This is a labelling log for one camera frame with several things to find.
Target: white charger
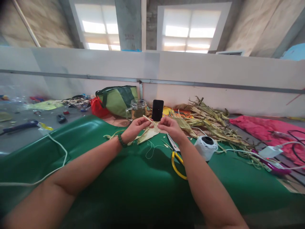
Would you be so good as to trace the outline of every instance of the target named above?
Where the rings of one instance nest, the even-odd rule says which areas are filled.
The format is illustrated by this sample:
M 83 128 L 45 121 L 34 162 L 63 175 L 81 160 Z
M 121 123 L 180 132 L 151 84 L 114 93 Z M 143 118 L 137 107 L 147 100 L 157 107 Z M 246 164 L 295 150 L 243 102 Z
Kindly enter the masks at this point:
M 267 146 L 263 150 L 261 150 L 258 154 L 264 158 L 273 158 L 279 154 L 281 154 L 283 151 L 279 149 L 278 146 Z

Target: black cord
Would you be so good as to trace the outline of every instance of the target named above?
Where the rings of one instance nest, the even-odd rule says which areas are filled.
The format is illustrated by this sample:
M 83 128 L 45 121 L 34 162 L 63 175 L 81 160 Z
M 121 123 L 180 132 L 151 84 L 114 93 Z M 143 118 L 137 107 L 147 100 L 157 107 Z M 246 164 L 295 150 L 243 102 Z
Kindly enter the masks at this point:
M 299 131 L 299 130 L 288 130 L 288 131 L 287 131 L 287 133 L 288 133 L 289 135 L 291 135 L 292 137 L 294 137 L 294 138 L 296 139 L 296 141 L 302 143 L 302 145 L 305 146 L 305 144 L 303 143 L 303 141 L 305 141 L 305 140 L 299 140 L 296 136 L 294 136 L 294 135 L 291 133 L 291 132 L 293 132 L 293 131 L 299 132 L 299 133 L 302 133 L 302 134 L 305 134 L 305 133 L 302 132 L 302 131 Z M 294 144 L 292 145 L 292 152 L 296 155 L 296 157 L 297 157 L 301 162 L 305 163 L 305 161 L 303 161 L 303 160 L 299 157 L 299 155 L 297 155 L 297 153 L 295 152 L 295 146 L 296 146 L 296 144 L 297 144 L 297 143 L 294 143 Z

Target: smartphone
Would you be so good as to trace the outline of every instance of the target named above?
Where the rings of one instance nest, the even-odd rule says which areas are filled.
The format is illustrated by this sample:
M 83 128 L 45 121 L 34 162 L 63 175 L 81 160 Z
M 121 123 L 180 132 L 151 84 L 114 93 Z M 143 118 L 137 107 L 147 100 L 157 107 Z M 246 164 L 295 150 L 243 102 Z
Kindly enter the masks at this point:
M 154 121 L 160 121 L 163 113 L 163 100 L 154 100 L 152 104 L 152 119 Z

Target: spool of thread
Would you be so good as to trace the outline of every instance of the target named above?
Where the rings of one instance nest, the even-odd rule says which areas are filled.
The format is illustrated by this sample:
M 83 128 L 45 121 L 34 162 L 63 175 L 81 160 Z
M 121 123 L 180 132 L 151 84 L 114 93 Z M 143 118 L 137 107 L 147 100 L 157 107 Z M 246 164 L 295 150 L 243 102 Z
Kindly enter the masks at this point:
M 213 153 L 218 149 L 217 143 L 208 136 L 198 137 L 194 146 L 206 162 L 211 159 Z

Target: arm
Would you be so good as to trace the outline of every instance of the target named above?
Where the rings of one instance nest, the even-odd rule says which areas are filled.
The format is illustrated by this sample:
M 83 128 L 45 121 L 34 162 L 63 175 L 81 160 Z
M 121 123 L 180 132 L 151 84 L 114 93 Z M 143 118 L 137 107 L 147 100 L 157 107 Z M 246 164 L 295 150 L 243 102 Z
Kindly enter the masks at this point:
M 150 125 L 146 118 L 134 120 L 122 133 L 132 142 Z M 57 228 L 76 196 L 107 167 L 122 149 L 118 137 L 89 150 L 36 187 L 5 218 L 5 228 Z
M 207 225 L 210 228 L 248 228 L 229 193 L 178 123 L 163 117 L 158 127 L 167 131 L 179 145 L 192 195 Z

